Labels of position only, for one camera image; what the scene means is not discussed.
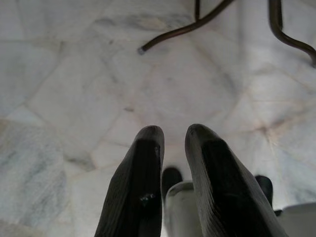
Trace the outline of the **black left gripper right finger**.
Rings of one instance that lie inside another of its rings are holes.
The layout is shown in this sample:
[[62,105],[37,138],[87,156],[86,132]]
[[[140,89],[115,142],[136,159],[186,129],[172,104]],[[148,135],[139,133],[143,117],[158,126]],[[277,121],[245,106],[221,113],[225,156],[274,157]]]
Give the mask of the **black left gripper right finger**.
[[203,237],[288,237],[255,177],[214,131],[190,125],[185,152]]

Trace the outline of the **white robot right leg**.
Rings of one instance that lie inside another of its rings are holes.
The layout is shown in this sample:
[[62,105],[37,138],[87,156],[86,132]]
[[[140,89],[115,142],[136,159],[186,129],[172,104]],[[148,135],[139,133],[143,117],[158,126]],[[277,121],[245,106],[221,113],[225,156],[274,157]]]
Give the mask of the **white robot right leg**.
[[316,237],[316,203],[286,207],[278,221],[289,237]]

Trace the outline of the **black robot right foot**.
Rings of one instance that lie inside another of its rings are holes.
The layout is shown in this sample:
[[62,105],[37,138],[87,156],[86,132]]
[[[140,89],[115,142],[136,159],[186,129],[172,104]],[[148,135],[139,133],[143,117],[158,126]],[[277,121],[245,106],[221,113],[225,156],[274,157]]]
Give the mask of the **black robot right foot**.
[[261,188],[262,195],[260,195],[259,203],[262,208],[267,208],[268,203],[271,206],[270,209],[273,209],[273,184],[271,180],[263,175],[256,175],[255,179],[258,185]]

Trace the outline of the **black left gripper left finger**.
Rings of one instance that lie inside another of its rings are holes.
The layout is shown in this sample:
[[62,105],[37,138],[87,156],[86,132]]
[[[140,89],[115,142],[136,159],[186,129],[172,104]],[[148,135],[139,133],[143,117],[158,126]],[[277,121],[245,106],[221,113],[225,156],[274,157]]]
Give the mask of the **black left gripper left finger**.
[[111,178],[95,237],[160,237],[164,134],[142,128]]

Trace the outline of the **black robot left foot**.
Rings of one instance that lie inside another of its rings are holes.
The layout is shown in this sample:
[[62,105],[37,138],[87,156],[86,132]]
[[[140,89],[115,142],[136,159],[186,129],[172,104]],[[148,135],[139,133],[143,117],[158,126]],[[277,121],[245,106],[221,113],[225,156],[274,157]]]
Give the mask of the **black robot left foot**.
[[162,199],[165,200],[168,190],[177,183],[183,181],[181,172],[176,167],[167,167],[162,172],[161,179],[161,194]]

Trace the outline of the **dark metal table leg frame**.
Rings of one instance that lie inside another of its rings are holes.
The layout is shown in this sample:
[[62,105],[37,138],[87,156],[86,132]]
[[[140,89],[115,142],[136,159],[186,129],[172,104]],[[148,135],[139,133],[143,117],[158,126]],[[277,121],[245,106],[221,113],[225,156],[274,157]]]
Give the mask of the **dark metal table leg frame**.
[[[181,36],[197,30],[202,26],[209,23],[215,17],[217,17],[221,12],[223,12],[232,2],[235,0],[222,0],[213,10],[207,13],[204,17],[200,16],[200,2],[201,0],[195,0],[194,5],[194,18],[195,21],[187,26],[181,27],[176,30],[169,31],[167,33],[161,34],[140,48],[137,49],[140,55],[143,55],[149,49],[155,45],[166,41],[168,39]],[[273,35],[282,43],[298,49],[309,55],[312,61],[312,66],[316,68],[316,49],[312,46],[291,38],[283,32],[283,17],[282,17],[282,1],[281,0],[267,0],[268,1],[268,17],[269,17],[269,26]]]

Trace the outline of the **white robot leg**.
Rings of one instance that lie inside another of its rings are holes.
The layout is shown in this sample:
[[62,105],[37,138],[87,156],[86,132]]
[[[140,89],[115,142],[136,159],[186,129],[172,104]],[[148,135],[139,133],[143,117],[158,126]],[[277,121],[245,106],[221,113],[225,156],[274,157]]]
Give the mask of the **white robot leg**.
[[289,237],[316,237],[316,203],[286,207],[278,221]]
[[203,237],[192,182],[183,181],[168,190],[164,224],[168,237]]

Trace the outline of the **black robot foot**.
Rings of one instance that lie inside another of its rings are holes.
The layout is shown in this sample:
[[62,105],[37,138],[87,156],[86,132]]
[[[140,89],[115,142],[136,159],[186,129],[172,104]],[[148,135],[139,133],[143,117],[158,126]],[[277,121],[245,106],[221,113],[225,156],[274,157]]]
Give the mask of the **black robot foot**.
[[161,179],[161,194],[162,199],[165,200],[168,190],[177,183],[183,181],[181,172],[176,167],[167,167],[162,172]]
[[256,175],[255,179],[258,185],[261,188],[262,195],[260,195],[259,203],[262,208],[267,208],[268,203],[271,206],[270,209],[273,209],[273,184],[271,180],[263,175]]

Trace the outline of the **white robot left leg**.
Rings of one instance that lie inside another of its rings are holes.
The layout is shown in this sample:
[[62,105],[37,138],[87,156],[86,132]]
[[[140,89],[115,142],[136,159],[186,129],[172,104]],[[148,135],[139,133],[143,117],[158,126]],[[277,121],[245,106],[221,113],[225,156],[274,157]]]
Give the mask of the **white robot left leg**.
[[192,182],[183,181],[168,190],[164,224],[168,237],[203,237]]

